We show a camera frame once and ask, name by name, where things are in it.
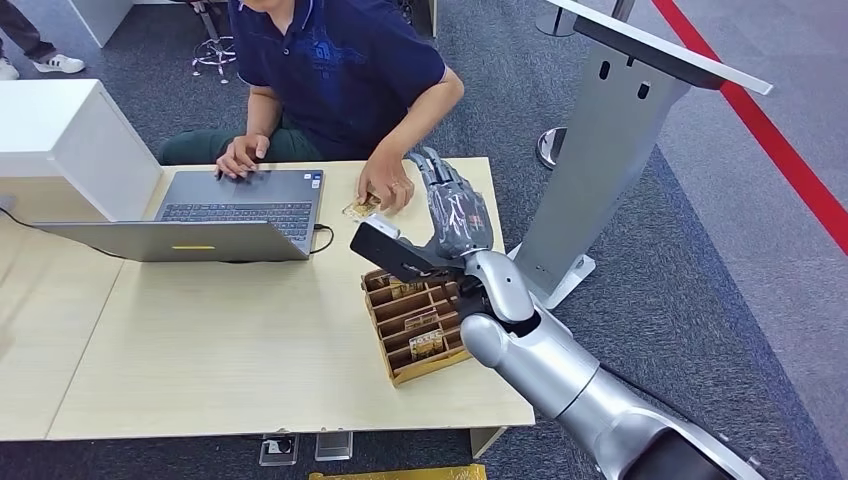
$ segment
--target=man's right hand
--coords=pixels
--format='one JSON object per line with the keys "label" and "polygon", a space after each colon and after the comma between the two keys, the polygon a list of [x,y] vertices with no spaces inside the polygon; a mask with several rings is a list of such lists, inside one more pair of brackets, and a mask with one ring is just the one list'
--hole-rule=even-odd
{"label": "man's right hand", "polygon": [[247,177],[248,172],[256,170],[256,162],[265,158],[271,141],[258,134],[236,137],[227,146],[227,151],[215,161],[215,174],[220,171],[230,178]]}

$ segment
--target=laptop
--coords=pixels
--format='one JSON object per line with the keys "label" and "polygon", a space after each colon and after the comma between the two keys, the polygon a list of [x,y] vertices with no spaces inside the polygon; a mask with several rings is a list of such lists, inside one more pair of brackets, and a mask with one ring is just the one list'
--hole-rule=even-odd
{"label": "laptop", "polygon": [[321,170],[215,179],[177,172],[152,222],[39,223],[38,228],[140,262],[306,260]]}

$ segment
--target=man's arm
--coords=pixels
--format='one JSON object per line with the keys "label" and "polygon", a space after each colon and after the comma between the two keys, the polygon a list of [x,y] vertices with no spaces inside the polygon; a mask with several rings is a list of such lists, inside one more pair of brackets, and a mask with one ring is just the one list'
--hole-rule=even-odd
{"label": "man's arm", "polygon": [[404,119],[377,145],[374,155],[401,159],[436,127],[464,94],[462,80],[445,67],[442,81],[419,95]]}
{"label": "man's arm", "polygon": [[365,200],[370,184],[382,200],[380,208],[399,210],[409,203],[415,185],[403,170],[403,156],[436,127],[464,94],[462,80],[445,67],[442,80],[415,99],[403,120],[374,149],[359,175],[360,201]]}
{"label": "man's arm", "polygon": [[246,135],[270,138],[280,122],[283,107],[270,87],[250,87],[247,98]]}
{"label": "man's arm", "polygon": [[246,177],[249,170],[256,170],[255,160],[265,158],[282,110],[273,90],[251,86],[247,97],[247,130],[244,135],[234,138],[215,161],[215,174],[220,171],[236,178]]}

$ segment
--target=man's left hand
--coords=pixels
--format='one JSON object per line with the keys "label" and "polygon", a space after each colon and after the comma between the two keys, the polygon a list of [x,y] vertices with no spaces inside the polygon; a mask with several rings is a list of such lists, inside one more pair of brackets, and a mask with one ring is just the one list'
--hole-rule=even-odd
{"label": "man's left hand", "polygon": [[375,150],[359,174],[357,199],[360,202],[368,196],[369,186],[380,198],[381,210],[399,211],[409,204],[415,185],[403,170],[403,154]]}

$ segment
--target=red floor line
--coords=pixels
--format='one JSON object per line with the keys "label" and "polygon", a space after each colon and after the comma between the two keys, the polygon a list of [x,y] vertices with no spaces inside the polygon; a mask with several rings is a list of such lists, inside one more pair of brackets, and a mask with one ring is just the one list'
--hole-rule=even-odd
{"label": "red floor line", "polygon": [[[686,48],[720,61],[715,51],[710,48],[673,0],[653,0],[653,2]],[[848,255],[848,211],[819,180],[744,88],[727,82],[721,88],[721,93],[801,200],[813,212],[839,248]]]}

